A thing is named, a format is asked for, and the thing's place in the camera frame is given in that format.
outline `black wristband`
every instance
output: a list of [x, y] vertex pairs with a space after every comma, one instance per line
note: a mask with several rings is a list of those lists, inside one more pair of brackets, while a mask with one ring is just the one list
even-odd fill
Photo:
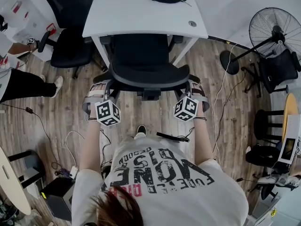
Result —
[[207, 121], [205, 116], [196, 116], [194, 119], [201, 119], [201, 120]]

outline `fan grille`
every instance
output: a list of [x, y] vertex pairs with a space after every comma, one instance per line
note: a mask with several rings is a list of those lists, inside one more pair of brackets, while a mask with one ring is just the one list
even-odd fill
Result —
[[301, 25], [294, 16], [279, 8], [265, 8], [254, 15], [249, 27], [253, 46], [272, 37], [272, 31], [275, 29], [284, 35], [284, 43], [270, 41], [259, 47], [257, 52], [264, 56], [276, 57], [288, 48], [291, 52], [295, 51], [298, 60], [301, 60]]

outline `black fan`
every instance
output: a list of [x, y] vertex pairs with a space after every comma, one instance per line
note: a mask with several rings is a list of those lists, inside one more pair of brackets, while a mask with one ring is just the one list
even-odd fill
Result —
[[295, 51], [301, 60], [301, 25], [288, 12], [279, 8], [264, 8], [252, 18], [249, 26], [253, 48], [235, 57], [230, 51], [223, 51], [220, 61], [229, 74], [239, 71], [238, 59], [257, 50], [262, 57], [276, 57], [285, 49]]

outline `wooden floor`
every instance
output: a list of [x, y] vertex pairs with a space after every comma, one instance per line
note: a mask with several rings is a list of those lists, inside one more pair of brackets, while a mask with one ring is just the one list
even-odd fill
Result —
[[[201, 79], [206, 95], [209, 97], [211, 109], [206, 112], [206, 117], [208, 118], [207, 126], [212, 148], [214, 146], [213, 103], [224, 76], [219, 54], [230, 48], [231, 46], [221, 42], [199, 39], [178, 64], [178, 66], [190, 65], [191, 73]], [[175, 47], [173, 53], [178, 53], [178, 49]], [[236, 55], [243, 51], [240, 48], [233, 49]], [[249, 66], [250, 60], [255, 62], [254, 54], [240, 59], [239, 62], [241, 66]], [[79, 78], [73, 80], [71, 79], [71, 70], [53, 68], [49, 63], [41, 62], [35, 56], [31, 56], [27, 71], [36, 75], [43, 73], [47, 82], [53, 82], [58, 75], [65, 78], [63, 88], [56, 98], [17, 99], [9, 101], [7, 104], [21, 108], [30, 107], [42, 118], [58, 162], [70, 170], [73, 159], [66, 150], [64, 141], [67, 133], [71, 130], [78, 131], [85, 136], [87, 123], [84, 119], [85, 114], [81, 109], [82, 100], [90, 88], [92, 79], [100, 74], [100, 70], [94, 65], [85, 66], [80, 72]], [[234, 76], [227, 74], [225, 77], [223, 89], [215, 105], [217, 131], [223, 103], [232, 88], [243, 77], [242, 71]], [[252, 180], [253, 173], [260, 174], [262, 171], [262, 168], [245, 161], [245, 151], [248, 145], [256, 143], [253, 135], [255, 113], [259, 109], [270, 109], [270, 97], [264, 89], [262, 90], [262, 98], [256, 97], [257, 91], [255, 89], [245, 94], [243, 91], [249, 82], [250, 77], [247, 75], [246, 79], [234, 89], [228, 104], [225, 106], [221, 122], [221, 136], [218, 140], [221, 167], [234, 179], [243, 177]], [[142, 102], [134, 93], [122, 92], [118, 100], [118, 106], [122, 111], [122, 122], [118, 126], [104, 131], [111, 138], [113, 145], [118, 145], [127, 136], [134, 135], [140, 124], [144, 124], [149, 135], [152, 136], [156, 135], [157, 131], [173, 135], [186, 135], [192, 127], [192, 123], [178, 122], [173, 118], [172, 107], [175, 103], [175, 95], [172, 92], [162, 93], [160, 100], [155, 102]], [[51, 162], [55, 159], [38, 117], [3, 105], [0, 105], [0, 110], [5, 110], [5, 114], [0, 114], [0, 146], [4, 152], [7, 155], [12, 155], [27, 149], [35, 150], [46, 167], [47, 183], [51, 182], [55, 178], [55, 170], [51, 168]], [[82, 143], [82, 139], [75, 133], [72, 133], [68, 138], [68, 145], [74, 153], [76, 162], [79, 161], [80, 143]], [[193, 160], [193, 143], [194, 135], [192, 134], [190, 143], [182, 145], [183, 151], [190, 160]], [[218, 156], [217, 149], [215, 149], [214, 154], [216, 157]], [[24, 165], [21, 160], [13, 162], [13, 167], [18, 175], [22, 174]], [[245, 191], [252, 208], [258, 193], [249, 194], [247, 190], [254, 184], [245, 181], [239, 184]], [[36, 208], [43, 216], [43, 219], [36, 223], [37, 225], [46, 226], [51, 221], [55, 225], [70, 225], [69, 222], [52, 217], [43, 199], [35, 200], [30, 195], [28, 198], [32, 208]]]

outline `beige tabletop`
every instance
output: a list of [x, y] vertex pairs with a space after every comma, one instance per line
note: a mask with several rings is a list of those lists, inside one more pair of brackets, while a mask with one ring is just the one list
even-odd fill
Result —
[[[285, 109], [283, 115], [283, 127], [282, 127], [282, 143], [286, 134], [286, 124], [288, 115], [298, 115], [298, 104], [293, 93], [288, 94], [285, 102]], [[297, 155], [294, 157], [290, 167], [290, 176], [296, 176], [301, 174], [301, 158]]]
[[24, 189], [2, 148], [0, 147], [0, 187], [7, 198], [22, 213], [30, 215], [31, 207], [24, 193]]

